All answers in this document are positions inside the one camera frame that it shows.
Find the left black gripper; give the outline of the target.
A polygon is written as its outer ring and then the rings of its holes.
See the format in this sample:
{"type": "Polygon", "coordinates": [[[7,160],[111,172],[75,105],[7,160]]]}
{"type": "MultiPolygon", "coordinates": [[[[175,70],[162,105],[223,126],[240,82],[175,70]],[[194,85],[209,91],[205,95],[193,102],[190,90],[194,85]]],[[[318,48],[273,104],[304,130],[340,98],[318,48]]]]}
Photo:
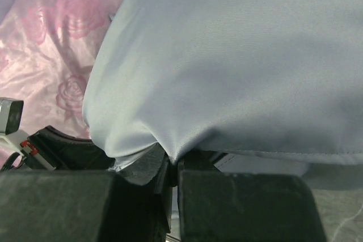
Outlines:
{"type": "Polygon", "coordinates": [[[42,170],[106,170],[113,165],[90,139],[64,134],[47,126],[25,141],[25,164],[42,170]]]}

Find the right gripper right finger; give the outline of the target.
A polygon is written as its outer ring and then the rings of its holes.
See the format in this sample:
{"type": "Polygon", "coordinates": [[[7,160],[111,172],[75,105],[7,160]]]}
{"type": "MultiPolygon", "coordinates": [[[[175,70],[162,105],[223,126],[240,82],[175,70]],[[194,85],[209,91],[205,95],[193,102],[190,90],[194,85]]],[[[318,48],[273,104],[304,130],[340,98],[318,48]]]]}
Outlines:
{"type": "Polygon", "coordinates": [[[310,188],[293,175],[223,173],[198,151],[178,162],[182,241],[326,241],[310,188]]]}

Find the grey pillowcase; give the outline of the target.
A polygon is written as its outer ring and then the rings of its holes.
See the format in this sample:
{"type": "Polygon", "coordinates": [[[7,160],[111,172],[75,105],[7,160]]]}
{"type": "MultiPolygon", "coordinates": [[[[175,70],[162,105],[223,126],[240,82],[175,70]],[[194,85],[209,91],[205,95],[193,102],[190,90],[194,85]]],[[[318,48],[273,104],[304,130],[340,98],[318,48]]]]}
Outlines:
{"type": "Polygon", "coordinates": [[[83,117],[117,171],[158,143],[360,188],[362,0],[123,0],[83,117]]]}

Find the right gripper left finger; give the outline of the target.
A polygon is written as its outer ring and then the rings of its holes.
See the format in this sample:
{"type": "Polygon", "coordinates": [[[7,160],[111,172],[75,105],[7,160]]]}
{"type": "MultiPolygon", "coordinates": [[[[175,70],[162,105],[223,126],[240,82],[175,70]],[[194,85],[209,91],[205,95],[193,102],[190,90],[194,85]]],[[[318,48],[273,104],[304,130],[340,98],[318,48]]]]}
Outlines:
{"type": "Polygon", "coordinates": [[[2,241],[165,241],[168,158],[149,151],[121,172],[1,174],[2,241]]]}

